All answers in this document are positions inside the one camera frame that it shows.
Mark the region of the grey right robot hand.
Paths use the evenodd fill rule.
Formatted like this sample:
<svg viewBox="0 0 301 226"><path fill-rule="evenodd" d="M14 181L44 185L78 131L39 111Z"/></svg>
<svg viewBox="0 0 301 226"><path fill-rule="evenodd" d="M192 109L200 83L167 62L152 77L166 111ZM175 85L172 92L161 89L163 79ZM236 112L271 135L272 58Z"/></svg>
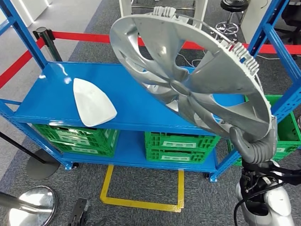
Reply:
<svg viewBox="0 0 301 226"><path fill-rule="evenodd" d="M251 163L252 153L250 145L246 141L242 132L238 127L231 127L229 129L230 139L241 156L247 163Z"/></svg>

